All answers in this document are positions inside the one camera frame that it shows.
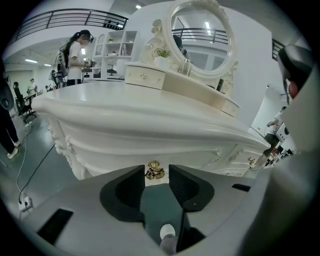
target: white shelf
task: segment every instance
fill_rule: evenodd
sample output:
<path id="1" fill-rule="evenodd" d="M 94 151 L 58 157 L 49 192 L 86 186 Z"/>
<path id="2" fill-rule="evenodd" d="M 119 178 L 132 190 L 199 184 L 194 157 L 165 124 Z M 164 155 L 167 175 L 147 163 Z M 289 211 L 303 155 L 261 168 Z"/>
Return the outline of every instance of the white shelf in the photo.
<path id="1" fill-rule="evenodd" d="M 129 55 L 120 55 L 120 56 L 104 56 L 104 59 L 131 59 Z"/>
<path id="2" fill-rule="evenodd" d="M 93 59 L 95 62 L 99 63 L 99 67 L 96 65 L 94 68 L 92 68 L 92 73 L 100 73 L 101 78 L 95 78 L 95 80 L 103 80 L 109 77 L 107 74 L 108 69 L 116 70 L 119 76 L 125 75 L 125 63 L 131 61 L 132 59 L 131 55 L 133 48 L 135 47 L 134 43 L 136 41 L 136 36 L 137 31 L 119 30 L 106 32 L 98 37 L 100 39 L 99 45 L 98 42 L 96 42 L 94 48 L 94 52 L 98 53 L 98 55 L 94 55 Z M 123 45 L 126 45 L 126 53 L 128 55 L 121 55 Z M 115 52 L 117 55 L 107 56 L 107 54 L 111 54 L 112 52 Z"/>
<path id="3" fill-rule="evenodd" d="M 105 45 L 106 46 L 112 46 L 112 45 L 120 45 L 121 44 L 121 42 L 107 42 Z"/>

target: bottle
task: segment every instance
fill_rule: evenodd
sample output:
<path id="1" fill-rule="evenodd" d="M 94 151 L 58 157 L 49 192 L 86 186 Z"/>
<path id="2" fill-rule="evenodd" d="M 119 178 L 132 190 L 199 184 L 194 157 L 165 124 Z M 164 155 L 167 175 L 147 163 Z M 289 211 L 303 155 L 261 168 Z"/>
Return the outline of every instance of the bottle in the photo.
<path id="1" fill-rule="evenodd" d="M 223 80 L 223 79 L 220 79 L 220 80 L 219 80 L 219 83 L 218 83 L 218 86 L 216 87 L 216 90 L 217 90 L 218 92 L 220 92 L 223 83 L 224 83 L 224 80 Z"/>
<path id="2" fill-rule="evenodd" d="M 190 72 L 191 72 L 191 68 L 192 68 L 192 66 L 191 66 L 190 59 L 186 58 L 184 61 L 182 61 L 180 63 L 180 66 L 178 68 L 178 73 L 189 77 Z"/>

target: ceiling light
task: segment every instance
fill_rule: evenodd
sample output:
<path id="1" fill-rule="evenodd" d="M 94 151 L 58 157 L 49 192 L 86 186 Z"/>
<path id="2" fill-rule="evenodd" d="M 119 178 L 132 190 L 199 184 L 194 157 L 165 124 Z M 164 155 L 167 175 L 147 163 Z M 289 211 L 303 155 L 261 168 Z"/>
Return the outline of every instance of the ceiling light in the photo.
<path id="1" fill-rule="evenodd" d="M 26 61 L 26 62 L 32 62 L 32 63 L 38 63 L 38 61 L 32 60 L 32 59 L 28 59 L 28 58 L 26 58 L 25 61 Z"/>

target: black pants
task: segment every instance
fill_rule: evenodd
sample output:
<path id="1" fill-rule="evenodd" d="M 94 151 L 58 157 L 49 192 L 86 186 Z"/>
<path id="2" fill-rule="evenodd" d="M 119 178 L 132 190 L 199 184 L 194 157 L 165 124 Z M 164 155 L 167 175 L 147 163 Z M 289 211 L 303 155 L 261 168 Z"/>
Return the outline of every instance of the black pants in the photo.
<path id="1" fill-rule="evenodd" d="M 12 143 L 17 142 L 17 131 L 10 117 L 9 111 L 0 106 L 0 144 L 5 148 L 8 153 L 12 153 L 15 145 Z"/>
<path id="2" fill-rule="evenodd" d="M 268 133 L 264 139 L 270 143 L 271 147 L 269 149 L 266 149 L 263 154 L 268 157 L 271 152 L 276 148 L 276 146 L 278 145 L 279 143 L 279 139 L 277 138 L 276 135 L 274 134 L 271 134 L 271 133 Z"/>
<path id="3" fill-rule="evenodd" d="M 66 86 L 78 85 L 81 84 L 81 81 L 81 79 L 68 79 L 68 81 L 66 81 Z"/>

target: white sneaker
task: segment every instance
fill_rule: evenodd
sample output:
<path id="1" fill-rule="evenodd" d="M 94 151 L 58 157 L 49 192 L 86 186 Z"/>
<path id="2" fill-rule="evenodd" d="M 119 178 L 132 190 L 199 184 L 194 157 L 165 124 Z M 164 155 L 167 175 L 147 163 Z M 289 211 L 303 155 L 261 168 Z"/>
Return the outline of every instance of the white sneaker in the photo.
<path id="1" fill-rule="evenodd" d="M 14 145 L 15 148 L 19 148 L 21 146 L 21 143 L 18 140 L 17 142 L 14 142 L 13 145 Z"/>
<path id="2" fill-rule="evenodd" d="M 6 156 L 9 158 L 9 159 L 12 159 L 14 158 L 14 156 L 18 153 L 18 149 L 17 148 L 14 148 L 14 150 L 12 151 L 12 153 L 8 153 Z"/>
<path id="3" fill-rule="evenodd" d="M 176 235 L 175 228 L 171 224 L 165 224 L 160 229 L 160 237 L 164 239 L 166 235 Z"/>

